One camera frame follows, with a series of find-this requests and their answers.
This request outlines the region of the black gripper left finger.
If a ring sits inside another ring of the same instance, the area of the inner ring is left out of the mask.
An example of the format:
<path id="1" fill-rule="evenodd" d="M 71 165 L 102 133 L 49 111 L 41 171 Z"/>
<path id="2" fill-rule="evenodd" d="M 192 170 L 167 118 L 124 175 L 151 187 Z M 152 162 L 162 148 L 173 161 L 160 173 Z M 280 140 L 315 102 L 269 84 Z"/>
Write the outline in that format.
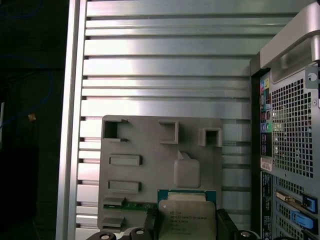
<path id="1" fill-rule="evenodd" d="M 115 233 L 110 229 L 103 229 L 89 236 L 88 240 L 157 240 L 157 216 L 158 211 L 147 211 L 146 219 L 142 226 L 127 228 L 123 233 Z"/>

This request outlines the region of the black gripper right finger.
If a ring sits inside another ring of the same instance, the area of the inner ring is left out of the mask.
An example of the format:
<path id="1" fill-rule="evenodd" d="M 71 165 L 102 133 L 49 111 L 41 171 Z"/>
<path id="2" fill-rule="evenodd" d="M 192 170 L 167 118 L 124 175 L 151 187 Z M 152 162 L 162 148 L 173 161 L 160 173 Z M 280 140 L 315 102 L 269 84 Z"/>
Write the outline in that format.
<path id="1" fill-rule="evenodd" d="M 238 229 L 224 208 L 216 211 L 217 240 L 260 240 L 261 237 L 251 230 Z"/>

